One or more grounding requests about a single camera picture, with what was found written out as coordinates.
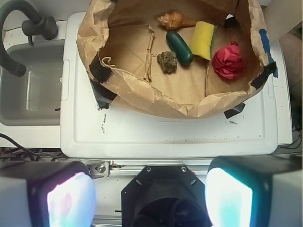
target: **green cucumber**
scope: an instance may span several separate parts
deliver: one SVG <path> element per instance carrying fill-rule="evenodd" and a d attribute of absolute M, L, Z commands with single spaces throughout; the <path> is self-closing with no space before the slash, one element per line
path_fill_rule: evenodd
<path fill-rule="evenodd" d="M 169 47 L 176 53 L 177 59 L 182 65 L 187 65 L 193 61 L 193 53 L 177 32 L 167 32 L 166 40 Z"/>

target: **faucet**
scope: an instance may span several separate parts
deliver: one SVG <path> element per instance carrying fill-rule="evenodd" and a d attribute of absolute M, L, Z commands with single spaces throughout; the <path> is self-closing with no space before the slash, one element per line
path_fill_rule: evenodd
<path fill-rule="evenodd" d="M 58 28 L 53 17 L 46 17 L 42 13 L 38 13 L 25 0 L 10 0 L 0 8 L 0 66 L 9 73 L 22 77 L 26 72 L 26 67 L 10 58 L 6 53 L 2 40 L 4 21 L 10 12 L 14 10 L 21 11 L 29 19 L 23 21 L 22 31 L 28 37 L 30 45 L 33 45 L 33 35 L 42 35 L 46 40 L 54 39 L 58 34 Z"/>

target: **sink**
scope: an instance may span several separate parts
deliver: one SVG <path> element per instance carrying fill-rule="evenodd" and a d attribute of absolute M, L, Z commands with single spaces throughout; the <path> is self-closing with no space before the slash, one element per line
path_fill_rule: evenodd
<path fill-rule="evenodd" d="M 64 40 L 14 45 L 9 56 L 26 66 L 16 77 L 0 74 L 0 122 L 7 126 L 60 125 Z"/>

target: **red crumpled paper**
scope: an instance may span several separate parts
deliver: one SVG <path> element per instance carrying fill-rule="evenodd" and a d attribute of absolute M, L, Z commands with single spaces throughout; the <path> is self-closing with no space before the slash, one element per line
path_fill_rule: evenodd
<path fill-rule="evenodd" d="M 233 79 L 241 75 L 244 61 L 240 55 L 240 48 L 236 42 L 231 42 L 226 47 L 218 50 L 213 57 L 214 71 L 227 79 Z"/>

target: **white plastic cutting board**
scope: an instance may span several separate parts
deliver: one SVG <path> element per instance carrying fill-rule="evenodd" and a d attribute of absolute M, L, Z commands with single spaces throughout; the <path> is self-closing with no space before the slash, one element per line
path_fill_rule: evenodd
<path fill-rule="evenodd" d="M 242 113 L 172 120 L 110 105 L 98 110 L 76 39 L 85 13 L 67 23 L 61 102 L 61 149 L 82 158 L 195 158 L 269 154 L 278 145 L 272 76 Z"/>

